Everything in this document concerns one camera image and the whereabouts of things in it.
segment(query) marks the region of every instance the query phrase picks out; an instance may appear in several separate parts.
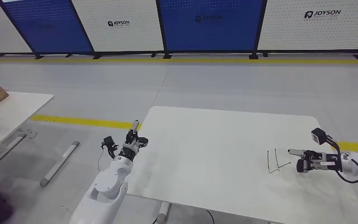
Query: floor marking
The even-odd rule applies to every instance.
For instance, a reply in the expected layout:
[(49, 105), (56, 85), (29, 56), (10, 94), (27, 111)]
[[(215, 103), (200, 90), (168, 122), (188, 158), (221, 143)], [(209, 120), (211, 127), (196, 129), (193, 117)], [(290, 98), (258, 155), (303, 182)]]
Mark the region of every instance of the floor marking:
[(338, 142), (341, 151), (358, 152), (358, 143), (356, 142)]
[(54, 122), (63, 124), (77, 124), (95, 127), (106, 127), (106, 128), (119, 128), (119, 129), (130, 129), (132, 122), (118, 122), (112, 120), (98, 120), (98, 119), (85, 119), (85, 118), (70, 118), (66, 116), (50, 116), (43, 114), (36, 114), (30, 118), (38, 122)]
[(334, 60), (334, 59), (205, 59), (205, 58), (182, 58), (182, 59), (161, 59), (161, 58), (112, 58), (112, 59), (15, 59), (3, 58), (0, 62), (33, 62), (33, 63), (78, 63), (78, 62), (160, 62), (160, 63), (252, 63), (252, 64), (358, 64), (357, 59)]
[[(77, 124), (94, 127), (105, 127), (105, 128), (119, 128), (119, 129), (130, 129), (132, 122), (119, 122), (113, 120), (99, 120), (99, 119), (86, 119), (86, 118), (70, 118), (66, 116), (50, 116), (44, 114), (36, 114), (30, 118), (38, 122), (54, 122), (63, 124)], [(341, 151), (354, 151), (358, 152), (358, 143), (356, 142), (338, 142)]]

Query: concrete floor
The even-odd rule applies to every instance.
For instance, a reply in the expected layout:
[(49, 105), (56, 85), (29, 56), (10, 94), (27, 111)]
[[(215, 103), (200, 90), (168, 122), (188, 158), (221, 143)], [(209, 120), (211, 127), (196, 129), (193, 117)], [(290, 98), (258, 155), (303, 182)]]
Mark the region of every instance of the concrete floor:
[[(335, 140), (353, 142), (358, 139), (357, 71), (353, 64), (2, 62), (0, 85), (54, 94), (39, 114), (131, 122), (143, 121), (150, 107), (159, 105), (308, 115)], [(39, 135), (26, 138), (0, 162), (0, 192), (16, 209), (8, 223), (68, 223), (98, 173), (103, 138), (112, 135), (120, 142), (126, 130), (33, 121), (25, 125)], [(72, 141), (80, 141), (80, 147), (40, 188), (39, 181)], [(109, 162), (105, 153), (100, 166)], [(115, 223), (152, 223), (159, 206), (128, 195)], [(215, 223), (265, 223), (212, 214)], [(202, 209), (173, 206), (168, 223), (204, 224), (211, 218)]]

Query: joyson logo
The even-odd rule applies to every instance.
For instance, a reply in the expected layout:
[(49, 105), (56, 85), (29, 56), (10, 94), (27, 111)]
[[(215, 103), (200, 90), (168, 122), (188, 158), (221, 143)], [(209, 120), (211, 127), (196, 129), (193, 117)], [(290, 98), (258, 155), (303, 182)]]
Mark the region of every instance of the joyson logo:
[(211, 16), (195, 16), (195, 22), (210, 21), (210, 20), (222, 20), (223, 16), (221, 15), (211, 15)]
[(108, 26), (109, 27), (124, 27), (124, 26), (129, 26), (129, 21), (128, 20), (122, 20), (122, 21), (108, 21)]
[(308, 11), (304, 15), (304, 18), (325, 18), (325, 17), (337, 17), (341, 14), (342, 10), (323, 10), (323, 11)]

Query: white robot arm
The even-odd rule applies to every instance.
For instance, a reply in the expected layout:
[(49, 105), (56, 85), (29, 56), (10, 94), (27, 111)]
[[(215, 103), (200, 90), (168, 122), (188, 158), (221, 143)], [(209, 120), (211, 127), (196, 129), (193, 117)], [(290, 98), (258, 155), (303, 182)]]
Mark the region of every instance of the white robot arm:
[(347, 180), (340, 174), (340, 172), (342, 172), (346, 175), (358, 176), (358, 153), (341, 153), (338, 144), (331, 138), (331, 136), (326, 135), (326, 133), (320, 128), (316, 128), (311, 131), (311, 134), (315, 142), (320, 145), (324, 143), (330, 144), (337, 150), (337, 154), (326, 154), (324, 152), (315, 152), (311, 150), (289, 149), (289, 154), (301, 157), (297, 161), (297, 172), (305, 174), (310, 170), (334, 170), (345, 182), (351, 184), (358, 183), (358, 180)]
[(123, 143), (123, 148), (117, 156), (114, 155), (114, 151), (117, 150), (118, 145), (114, 144), (112, 137), (108, 136), (104, 139), (102, 149), (106, 146), (113, 160), (108, 169), (102, 170), (97, 175), (74, 211), (70, 224), (113, 223), (128, 189), (125, 178), (131, 172), (133, 159), (139, 149), (148, 144), (146, 138), (138, 137), (138, 126), (138, 120), (134, 121)]

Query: table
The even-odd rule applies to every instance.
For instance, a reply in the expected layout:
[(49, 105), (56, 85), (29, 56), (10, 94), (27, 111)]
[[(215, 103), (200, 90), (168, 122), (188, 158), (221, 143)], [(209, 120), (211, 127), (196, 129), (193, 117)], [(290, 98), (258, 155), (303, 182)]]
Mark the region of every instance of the table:
[[(269, 222), (357, 223), (350, 184), (333, 171), (298, 174), (298, 157), (286, 153), (332, 153), (312, 140), (316, 127), (309, 116), (154, 106), (139, 131), (149, 143), (134, 159), (128, 194)], [(291, 164), (269, 174), (274, 149)]]
[(0, 102), (0, 143), (43, 107), (54, 95), (8, 92)]

